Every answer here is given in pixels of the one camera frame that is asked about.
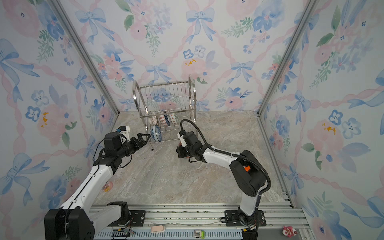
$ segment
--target dish rack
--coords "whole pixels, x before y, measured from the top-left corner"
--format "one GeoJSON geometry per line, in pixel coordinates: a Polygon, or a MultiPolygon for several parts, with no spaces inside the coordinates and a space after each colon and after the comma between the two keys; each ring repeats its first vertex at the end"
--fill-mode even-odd
{"type": "MultiPolygon", "coordinates": [[[[156,117],[161,132],[161,142],[178,140],[180,121],[190,119],[196,123],[196,89],[195,83],[188,81],[164,83],[140,87],[136,81],[133,82],[133,99],[139,116],[143,121],[148,134],[151,131],[151,117],[156,117]],[[163,125],[159,121],[161,115],[168,116],[173,113],[177,116],[177,124],[172,122],[163,125]]],[[[191,124],[184,124],[187,132],[196,129],[191,124]]]]}

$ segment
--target pink figurine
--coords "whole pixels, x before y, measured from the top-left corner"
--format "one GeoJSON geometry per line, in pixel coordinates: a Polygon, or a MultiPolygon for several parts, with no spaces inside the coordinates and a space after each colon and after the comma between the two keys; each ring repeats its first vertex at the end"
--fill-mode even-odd
{"type": "Polygon", "coordinates": [[[283,234],[284,234],[284,236],[291,238],[291,237],[297,235],[297,231],[292,226],[289,226],[289,227],[284,226],[283,227],[283,234]]]}

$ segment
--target wallpaper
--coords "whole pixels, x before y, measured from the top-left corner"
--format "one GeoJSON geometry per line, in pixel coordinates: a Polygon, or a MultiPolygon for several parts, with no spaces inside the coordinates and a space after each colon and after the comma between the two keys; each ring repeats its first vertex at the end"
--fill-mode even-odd
{"type": "Polygon", "coordinates": [[[258,110],[306,0],[61,1],[121,111],[140,86],[186,81],[197,110],[258,110]]]}
{"type": "Polygon", "coordinates": [[[116,116],[46,1],[2,0],[0,22],[0,239],[44,239],[116,116]]]}
{"type": "Polygon", "coordinates": [[[321,0],[264,126],[317,240],[384,239],[380,0],[321,0]]]}

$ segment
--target blue floral bowl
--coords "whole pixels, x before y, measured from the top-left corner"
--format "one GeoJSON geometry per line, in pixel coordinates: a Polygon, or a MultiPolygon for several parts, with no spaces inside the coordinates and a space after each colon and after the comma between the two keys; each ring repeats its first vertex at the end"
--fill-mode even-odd
{"type": "Polygon", "coordinates": [[[161,142],[161,132],[160,132],[160,128],[158,125],[154,125],[152,128],[151,128],[151,138],[155,141],[155,142],[161,142]]]}

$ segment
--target black mounting plate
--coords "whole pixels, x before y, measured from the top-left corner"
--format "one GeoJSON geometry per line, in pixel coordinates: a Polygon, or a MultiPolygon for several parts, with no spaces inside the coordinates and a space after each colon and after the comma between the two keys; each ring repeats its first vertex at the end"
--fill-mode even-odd
{"type": "MultiPolygon", "coordinates": [[[[257,212],[258,214],[258,220],[259,220],[259,227],[265,227],[266,226],[266,221],[265,221],[265,216],[264,212],[259,210],[257,212]]],[[[227,210],[224,211],[225,215],[225,221],[233,221],[233,220],[238,220],[239,218],[239,213],[237,210],[227,210]]],[[[237,222],[227,222],[225,223],[227,227],[243,227],[244,225],[240,223],[240,221],[237,222]]]]}
{"type": "MultiPolygon", "coordinates": [[[[129,210],[132,215],[132,227],[142,227],[144,225],[145,220],[145,210],[129,210]]],[[[109,227],[120,227],[116,223],[111,223],[108,225],[109,227]]]]}

